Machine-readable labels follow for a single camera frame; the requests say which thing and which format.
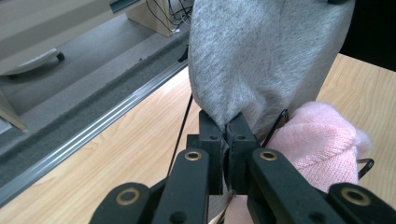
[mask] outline heathered gray garment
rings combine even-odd
[[[315,100],[344,43],[355,2],[195,0],[192,93],[224,130],[237,113],[258,135],[282,109]]]

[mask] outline pink towel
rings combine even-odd
[[[309,102],[275,132],[267,147],[282,152],[313,187],[327,192],[336,183],[358,184],[356,159],[371,142],[331,105]],[[246,201],[246,196],[233,198],[225,223],[252,223],[249,215],[238,214],[246,213]]]

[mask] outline wooden table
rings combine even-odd
[[[337,107],[374,142],[374,169],[361,184],[396,207],[396,74],[338,56],[318,99]],[[0,223],[87,223],[117,185],[149,187],[165,177],[189,96],[187,70],[168,81],[86,146],[0,210]],[[193,105],[187,133],[198,133]]]

